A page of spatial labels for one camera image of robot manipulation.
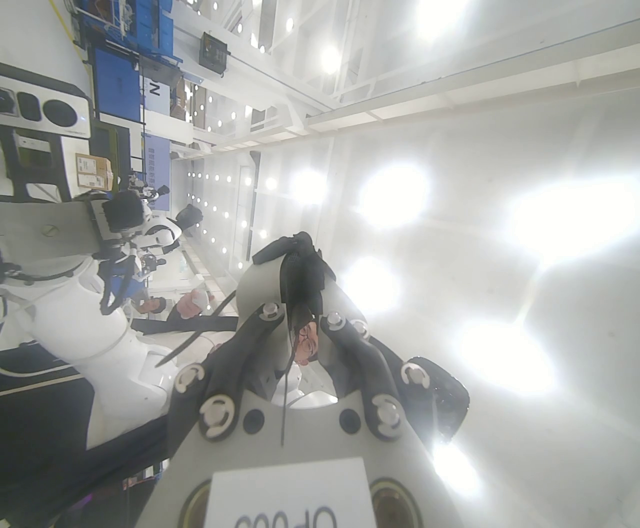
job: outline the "white label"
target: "white label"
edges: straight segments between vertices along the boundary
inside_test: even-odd
[[[362,458],[213,474],[205,528],[376,528]]]
[[[171,99],[169,86],[163,83],[157,83],[148,77],[145,77],[143,90],[145,94],[145,107],[147,110],[169,115]]]
[[[18,136],[18,147],[39,150],[41,152],[51,152],[51,145],[48,141],[35,140],[24,136]]]
[[[98,176],[97,174],[79,174],[78,186],[90,187],[92,189],[106,189],[104,176]]]
[[[96,174],[98,171],[95,166],[95,160],[90,157],[77,157],[78,172]]]

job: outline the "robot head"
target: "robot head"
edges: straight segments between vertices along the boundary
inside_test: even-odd
[[[112,233],[137,227],[144,221],[142,202],[133,191],[117,193],[102,204],[102,210]]]
[[[202,221],[202,211],[191,204],[188,204],[181,212],[175,217],[175,223],[177,226],[185,231],[192,225]]]

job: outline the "circular hole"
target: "circular hole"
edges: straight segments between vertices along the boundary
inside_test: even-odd
[[[422,528],[419,510],[409,491],[393,479],[371,485],[371,502],[378,528]]]
[[[354,435],[360,430],[360,416],[353,409],[345,409],[340,413],[340,427],[345,433]]]
[[[203,528],[211,481],[203,482],[187,498],[180,512],[178,528]]]
[[[59,127],[72,127],[78,121],[76,111],[64,101],[58,99],[48,100],[42,111],[49,121]]]
[[[264,425],[264,414],[260,409],[251,409],[243,420],[243,427],[248,435],[254,435]]]

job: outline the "screw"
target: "screw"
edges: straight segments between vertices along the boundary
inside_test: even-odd
[[[180,394],[184,394],[187,392],[189,386],[194,383],[196,378],[202,381],[204,379],[204,374],[204,368],[202,365],[198,363],[187,365],[178,372],[178,375],[175,377],[174,387]]]
[[[326,316],[326,322],[331,326],[338,326],[342,322],[342,316],[338,312],[330,312]]]
[[[400,370],[400,375],[406,385],[422,385],[424,388],[429,388],[431,384],[429,374],[415,363],[405,363]]]
[[[224,433],[234,418],[236,406],[233,400],[226,394],[218,394],[210,397],[200,406],[200,415],[207,430],[207,438],[216,438]]]
[[[393,403],[385,401],[378,406],[378,418],[384,425],[395,427],[400,421],[400,413]]]
[[[40,232],[45,236],[45,237],[54,237],[57,236],[58,234],[60,234],[60,229],[58,229],[56,226],[54,225],[44,225],[42,226],[42,229],[40,229]]]
[[[262,308],[262,314],[269,319],[278,315],[278,305],[276,303],[266,303]]]
[[[351,322],[351,325],[356,329],[356,332],[358,332],[364,339],[369,337],[369,328],[367,327],[367,323],[361,321],[360,319],[354,319]]]

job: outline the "white ceiling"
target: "white ceiling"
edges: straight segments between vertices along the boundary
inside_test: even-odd
[[[364,13],[375,2],[359,3],[364,11],[354,22],[351,57],[360,60],[362,44],[372,56],[369,73],[358,82],[413,65],[388,84],[376,83],[370,96],[406,88],[418,74],[435,79],[640,17],[640,4],[628,1],[615,2],[614,8],[605,1],[476,0],[463,29],[449,35],[446,44],[434,45],[435,57],[427,57],[424,45],[410,45],[415,39],[408,19],[411,2],[382,2],[379,21],[369,32]],[[313,9],[310,4],[306,9]],[[288,12],[281,7],[287,5],[278,3],[276,20]],[[316,24],[314,31],[320,30]],[[272,53],[289,74],[296,72],[288,54],[318,40],[305,38],[286,38]],[[401,60],[388,58],[403,46]],[[419,66],[426,59],[428,67]],[[634,75],[635,68],[629,68]],[[305,68],[300,78],[309,75]],[[640,233],[552,267],[534,284],[537,258],[505,234],[509,204],[539,186],[563,178],[638,178],[640,90],[634,83],[517,104],[504,99],[434,117],[376,120],[370,127],[337,127],[290,142],[271,138],[275,142],[259,145],[262,140],[256,138],[244,145],[250,148],[174,161],[173,207],[183,207],[187,193],[208,201],[207,235],[195,234],[194,245],[230,282],[241,276],[237,263],[246,258],[249,229],[251,254],[279,236],[306,230],[339,282],[356,261],[372,256],[397,278],[400,302],[369,317],[373,334],[403,358],[433,359],[470,392],[469,415],[455,442],[481,485],[471,497],[452,492],[467,526],[635,527],[640,525],[633,517],[640,496]],[[253,219],[251,188],[240,176],[242,167],[253,176],[249,150],[262,156]],[[380,168],[400,162],[426,176],[427,206],[409,225],[376,230],[358,212],[360,194]],[[194,169],[202,171],[201,179],[186,176]],[[296,175],[308,169],[326,175],[321,205],[301,205],[291,197]],[[213,179],[216,173],[219,182]],[[266,189],[268,178],[278,182],[276,190]],[[249,222],[244,230],[242,220]],[[258,236],[261,230],[267,239]],[[212,233],[215,244],[209,241]],[[222,246],[228,249],[225,255]],[[383,278],[372,280],[371,289],[382,296]],[[510,323],[527,298],[532,305],[525,310],[524,328],[540,343],[556,376],[555,388],[538,396],[487,382],[456,347],[467,322]]]
[[[211,9],[211,0],[194,2],[193,6],[177,3],[174,8],[173,17],[179,29],[176,31],[176,45],[185,59],[183,69],[195,76],[204,76],[201,86],[212,90],[213,103],[204,101],[207,122],[194,121],[194,125],[204,129],[211,125],[213,132],[222,134],[226,141],[220,137],[210,138],[220,145],[219,150],[230,150],[231,146],[241,148],[240,143],[252,135],[248,130],[248,120],[239,118],[232,122],[229,118],[233,111],[243,116],[246,104],[259,109],[271,106],[267,118],[272,118],[268,125],[274,127],[273,134],[284,127],[294,135],[304,135],[307,130],[301,120],[304,121],[307,115],[314,116],[309,123],[313,129],[326,131],[406,115],[407,112],[458,106],[492,95],[526,92],[567,82],[579,84],[585,78],[637,68],[637,59],[632,59],[637,57],[637,53],[631,50],[629,60],[622,62],[617,57],[602,57],[601,62],[615,65],[611,72],[594,69],[591,63],[573,63],[599,52],[638,43],[640,37],[632,36],[638,34],[637,29],[627,29],[631,36],[625,43],[618,34],[624,29],[617,26],[640,18],[640,4],[630,0],[535,3],[468,0],[463,17],[435,40],[421,37],[416,21],[418,0],[393,3],[382,0],[265,0],[270,7],[275,4],[274,10],[266,10],[275,13],[273,20],[268,19],[273,26],[272,42],[265,41],[260,33],[264,30],[264,25],[260,24],[261,1],[222,1],[217,3],[216,11]],[[195,16],[194,10],[201,10],[202,16]],[[285,29],[289,18],[294,21],[290,33]],[[243,26],[242,33],[237,32],[238,22]],[[224,24],[232,32],[217,24]],[[208,76],[206,70],[196,64],[202,31],[208,31],[228,43],[230,56],[223,79]],[[256,42],[266,43],[265,54],[251,47],[252,35],[256,36]],[[590,45],[594,41],[599,45]],[[322,53],[329,45],[338,49],[340,54],[341,67],[333,75],[325,74],[321,67]],[[537,50],[547,52],[541,55]],[[489,74],[495,68],[482,69],[505,60],[509,60],[509,64],[515,61],[515,65],[512,69],[503,68],[497,77],[496,73]],[[564,69],[541,69],[560,66],[562,62],[566,63]],[[413,99],[414,104],[405,105],[400,112],[381,111],[356,119],[354,112],[348,111],[351,117],[348,121],[324,127],[317,123],[319,119],[325,121],[319,114],[336,108],[336,105],[352,104],[412,86],[418,88],[422,83],[436,86],[433,81],[437,79],[453,78],[460,72],[475,68],[487,74],[472,77],[472,80],[466,76],[465,82],[461,80],[459,86],[456,81],[453,85],[448,83],[449,92],[435,100],[433,97],[424,100],[421,105],[416,104],[420,99],[417,94],[408,92],[407,97]],[[480,96],[477,90],[475,95],[469,90],[451,92],[453,88],[466,88],[470,84],[533,70],[540,70],[540,73],[509,77],[511,82],[507,85],[482,84],[484,89],[480,89]],[[367,108],[372,110],[381,106],[382,102]],[[224,123],[220,129],[216,126],[218,119]],[[268,141],[260,137],[263,135],[264,131],[253,134],[261,143]]]

